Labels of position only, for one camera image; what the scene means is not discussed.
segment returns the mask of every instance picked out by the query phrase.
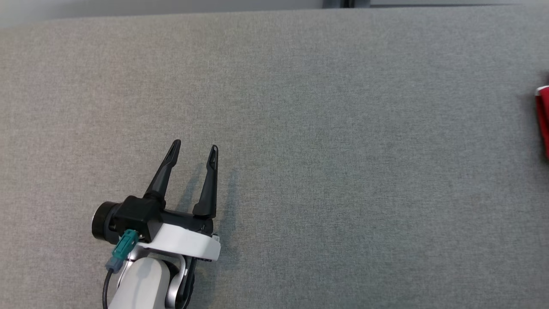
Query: teal connector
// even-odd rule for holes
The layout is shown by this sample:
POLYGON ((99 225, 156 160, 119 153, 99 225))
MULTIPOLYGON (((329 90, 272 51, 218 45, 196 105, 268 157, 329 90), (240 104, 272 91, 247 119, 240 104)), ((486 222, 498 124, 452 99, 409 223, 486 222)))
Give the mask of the teal connector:
POLYGON ((133 248, 137 245, 139 240, 139 234, 134 230, 126 230, 122 235, 122 238, 116 244, 113 249, 113 256, 109 262, 106 263, 105 268, 107 270, 112 269, 113 273, 117 273, 124 263, 124 260, 128 257, 133 248))

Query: gray fabric surface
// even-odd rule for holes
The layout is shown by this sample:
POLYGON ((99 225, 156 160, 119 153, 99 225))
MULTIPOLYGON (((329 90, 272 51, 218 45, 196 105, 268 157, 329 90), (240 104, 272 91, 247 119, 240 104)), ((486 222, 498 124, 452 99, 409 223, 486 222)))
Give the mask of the gray fabric surface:
POLYGON ((106 200, 220 149, 189 308, 546 308, 533 90, 549 7, 61 20, 0 30, 0 307, 99 308, 106 200))

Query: red object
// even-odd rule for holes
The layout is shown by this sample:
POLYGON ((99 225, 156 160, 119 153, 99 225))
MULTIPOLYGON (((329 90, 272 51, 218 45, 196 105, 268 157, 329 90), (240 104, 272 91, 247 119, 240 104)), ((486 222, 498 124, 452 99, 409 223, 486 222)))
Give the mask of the red object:
POLYGON ((549 159, 549 86, 536 90, 537 121, 544 140, 545 156, 549 159))

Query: robotic arm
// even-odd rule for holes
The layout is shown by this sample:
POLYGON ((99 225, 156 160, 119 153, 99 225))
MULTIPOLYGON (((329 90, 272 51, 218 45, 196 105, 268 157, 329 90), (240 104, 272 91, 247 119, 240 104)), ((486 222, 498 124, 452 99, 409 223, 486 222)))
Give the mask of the robotic arm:
POLYGON ((110 309, 183 309, 191 299, 197 260, 217 261, 221 250, 213 234, 217 201, 217 146, 210 151, 206 180, 193 213, 166 210, 166 188, 177 163, 175 140, 142 198, 105 202, 92 220, 92 234, 116 248, 105 267, 103 308, 110 276, 122 270, 110 309), (179 260, 176 266, 160 256, 179 260))

